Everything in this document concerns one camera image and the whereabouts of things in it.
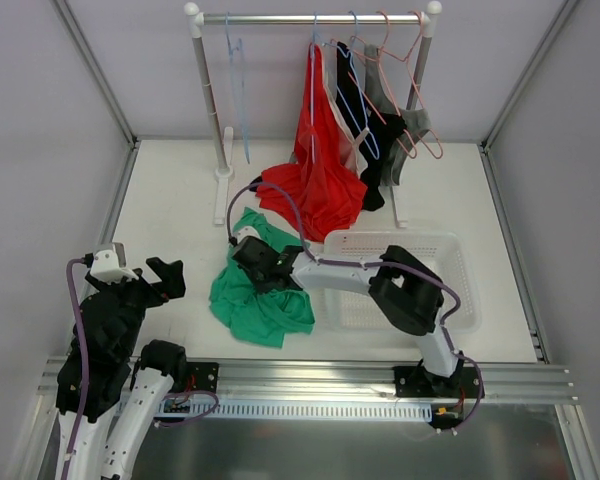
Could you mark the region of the green tank top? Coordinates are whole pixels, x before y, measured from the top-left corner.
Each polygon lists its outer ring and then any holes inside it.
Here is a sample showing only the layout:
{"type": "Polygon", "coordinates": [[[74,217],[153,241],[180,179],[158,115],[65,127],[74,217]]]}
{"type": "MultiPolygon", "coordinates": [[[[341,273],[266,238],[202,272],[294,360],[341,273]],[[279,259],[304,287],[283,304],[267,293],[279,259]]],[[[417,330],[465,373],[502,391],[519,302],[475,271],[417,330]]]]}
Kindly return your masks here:
{"type": "Polygon", "coordinates": [[[239,268],[226,256],[227,264],[213,280],[210,311],[237,340],[280,349],[289,334],[313,332],[315,317],[310,297],[303,291],[259,293],[239,268]]]}

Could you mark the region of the red tank top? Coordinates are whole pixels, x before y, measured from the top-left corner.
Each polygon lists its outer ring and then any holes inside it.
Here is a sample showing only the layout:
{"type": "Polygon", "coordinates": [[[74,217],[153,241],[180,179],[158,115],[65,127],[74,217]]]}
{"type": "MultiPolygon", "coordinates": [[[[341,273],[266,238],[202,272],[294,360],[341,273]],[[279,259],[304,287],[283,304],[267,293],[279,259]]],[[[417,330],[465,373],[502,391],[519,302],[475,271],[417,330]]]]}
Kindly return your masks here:
{"type": "Polygon", "coordinates": [[[338,132],[323,87],[322,50],[316,45],[315,79],[315,164],[310,147],[310,56],[303,103],[296,128],[293,161],[264,170],[256,196],[259,206],[283,217],[310,241],[322,242],[334,230],[354,224],[362,210],[367,186],[340,164],[338,132]]]}

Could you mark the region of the white tank top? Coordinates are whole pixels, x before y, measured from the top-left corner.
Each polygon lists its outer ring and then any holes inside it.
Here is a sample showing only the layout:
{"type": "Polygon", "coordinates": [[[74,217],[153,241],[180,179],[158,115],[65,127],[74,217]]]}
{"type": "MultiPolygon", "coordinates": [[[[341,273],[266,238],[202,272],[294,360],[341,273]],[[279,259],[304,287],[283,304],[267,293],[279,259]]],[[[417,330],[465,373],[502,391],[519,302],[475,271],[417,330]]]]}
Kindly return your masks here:
{"type": "Polygon", "coordinates": [[[360,174],[366,169],[368,163],[359,150],[360,145],[370,133],[368,127],[364,127],[360,133],[353,135],[346,124],[339,107],[336,104],[336,97],[331,92],[331,87],[335,85],[331,81],[326,57],[322,57],[323,87],[326,92],[328,104],[335,119],[338,132],[338,147],[340,164],[347,170],[360,177],[360,174]]]}

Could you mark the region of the blue hanger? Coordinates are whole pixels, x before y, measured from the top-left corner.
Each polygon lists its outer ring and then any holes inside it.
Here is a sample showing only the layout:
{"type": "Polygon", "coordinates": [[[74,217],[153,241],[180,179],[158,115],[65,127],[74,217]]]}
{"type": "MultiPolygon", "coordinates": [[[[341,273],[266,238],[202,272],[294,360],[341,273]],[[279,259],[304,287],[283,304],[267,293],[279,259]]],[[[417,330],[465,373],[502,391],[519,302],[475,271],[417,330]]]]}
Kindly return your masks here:
{"type": "Polygon", "coordinates": [[[370,133],[359,148],[366,160],[378,161],[380,148],[369,126],[366,102],[355,70],[352,45],[337,42],[336,64],[336,104],[353,135],[360,133],[364,127],[369,128],[370,133]]]}
{"type": "Polygon", "coordinates": [[[316,129],[315,129],[315,79],[316,79],[316,39],[317,39],[317,13],[313,14],[311,42],[309,46],[310,56],[310,102],[309,102],[309,120],[310,120],[310,153],[311,163],[315,164],[317,159],[316,154],[316,129]]]}
{"type": "Polygon", "coordinates": [[[232,89],[232,97],[235,114],[238,120],[245,159],[248,164],[251,163],[249,128],[246,111],[246,75],[245,75],[245,54],[244,44],[240,37],[234,37],[231,33],[231,24],[229,13],[225,15],[225,39],[228,50],[229,75],[232,89]]]}

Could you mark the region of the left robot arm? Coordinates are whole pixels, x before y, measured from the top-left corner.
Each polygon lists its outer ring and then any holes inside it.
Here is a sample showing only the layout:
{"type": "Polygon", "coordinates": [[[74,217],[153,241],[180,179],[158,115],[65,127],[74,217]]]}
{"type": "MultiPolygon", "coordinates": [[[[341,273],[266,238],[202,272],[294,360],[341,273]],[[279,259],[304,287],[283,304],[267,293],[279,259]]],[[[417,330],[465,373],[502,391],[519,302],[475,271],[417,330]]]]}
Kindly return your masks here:
{"type": "Polygon", "coordinates": [[[58,479],[130,478],[159,404],[187,382],[180,345],[152,340],[131,360],[147,310],[186,293],[182,261],[146,264],[154,283],[110,248],[67,264],[75,327],[57,376],[58,479]]]}

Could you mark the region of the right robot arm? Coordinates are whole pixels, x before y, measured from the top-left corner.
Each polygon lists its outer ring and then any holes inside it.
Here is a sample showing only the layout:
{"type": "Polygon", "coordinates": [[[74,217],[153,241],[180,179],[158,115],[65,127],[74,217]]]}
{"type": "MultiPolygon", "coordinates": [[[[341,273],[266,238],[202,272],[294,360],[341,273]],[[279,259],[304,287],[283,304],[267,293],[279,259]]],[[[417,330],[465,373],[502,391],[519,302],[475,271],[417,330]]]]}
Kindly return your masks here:
{"type": "Polygon", "coordinates": [[[395,329],[413,337],[421,354],[405,384],[420,395],[480,397],[480,371],[457,349],[446,320],[462,306],[460,296],[414,255],[398,245],[358,260],[317,255],[307,246],[278,251],[254,234],[232,234],[231,258],[256,291],[328,289],[372,299],[395,329]]]}

